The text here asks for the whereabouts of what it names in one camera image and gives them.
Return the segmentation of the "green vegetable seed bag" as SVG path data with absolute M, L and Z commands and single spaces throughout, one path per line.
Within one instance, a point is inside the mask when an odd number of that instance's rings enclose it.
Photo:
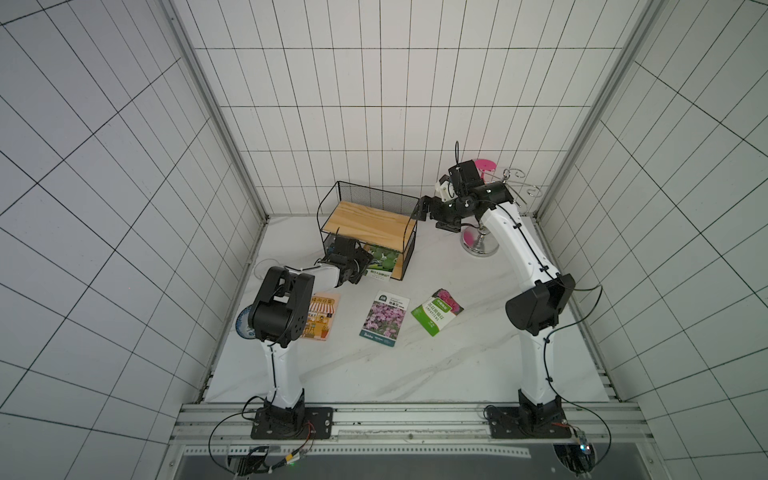
M 376 280 L 388 281 L 394 273 L 401 253 L 376 245 L 365 245 L 364 248 L 372 256 L 364 275 Z

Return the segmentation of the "orange striped seed bag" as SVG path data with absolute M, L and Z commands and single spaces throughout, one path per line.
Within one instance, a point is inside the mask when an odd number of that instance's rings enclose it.
M 332 328 L 339 303 L 339 294 L 314 294 L 310 302 L 308 319 L 302 337 L 311 340 L 325 341 Z

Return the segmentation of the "purple flower seed bag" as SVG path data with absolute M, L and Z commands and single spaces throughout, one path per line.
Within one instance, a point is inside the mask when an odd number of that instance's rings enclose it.
M 398 339 L 410 300 L 390 292 L 379 291 L 364 320 L 359 336 L 393 347 Z

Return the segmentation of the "green white impatiens seed bag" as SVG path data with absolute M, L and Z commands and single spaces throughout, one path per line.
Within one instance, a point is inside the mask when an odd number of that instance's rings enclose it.
M 412 310 L 411 315 L 432 337 L 457 317 L 452 306 L 440 297 L 431 297 Z

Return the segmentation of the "green pink flower seed bag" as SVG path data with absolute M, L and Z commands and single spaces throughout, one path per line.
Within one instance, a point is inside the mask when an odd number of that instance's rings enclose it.
M 463 307 L 445 289 L 439 289 L 433 294 L 433 297 L 447 304 L 454 315 L 459 315 L 463 311 Z

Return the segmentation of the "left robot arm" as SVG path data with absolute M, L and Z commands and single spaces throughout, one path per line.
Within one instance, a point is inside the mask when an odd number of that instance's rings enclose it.
M 298 428 L 305 419 L 305 393 L 292 343 L 309 320 L 311 300 L 345 283 L 358 283 L 373 256 L 358 240 L 332 235 L 324 256 L 307 268 L 269 268 L 249 307 L 247 332 L 259 341 L 269 361 L 272 382 L 262 408 L 272 421 Z

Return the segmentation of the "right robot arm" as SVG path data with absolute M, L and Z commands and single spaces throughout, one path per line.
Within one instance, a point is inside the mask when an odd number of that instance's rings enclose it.
M 575 289 L 573 277 L 561 274 L 536 244 L 506 184 L 484 182 L 474 161 L 450 167 L 436 191 L 436 196 L 419 200 L 419 220 L 431 219 L 437 228 L 458 233 L 473 217 L 509 260 L 521 286 L 521 292 L 506 302 L 505 312 L 521 331 L 523 374 L 518 397 L 523 419 L 530 430 L 542 423 L 560 422 L 563 398 L 552 386 L 548 345 Z

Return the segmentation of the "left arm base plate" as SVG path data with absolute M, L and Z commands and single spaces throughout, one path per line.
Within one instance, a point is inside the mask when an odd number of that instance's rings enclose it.
M 256 413 L 250 438 L 253 440 L 293 440 L 331 437 L 334 409 L 306 407 L 292 409 L 266 407 Z

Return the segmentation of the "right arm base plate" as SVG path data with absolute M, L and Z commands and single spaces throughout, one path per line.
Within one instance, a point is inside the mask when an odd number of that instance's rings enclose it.
M 565 440 L 572 437 L 561 408 L 487 405 L 483 416 L 493 439 Z

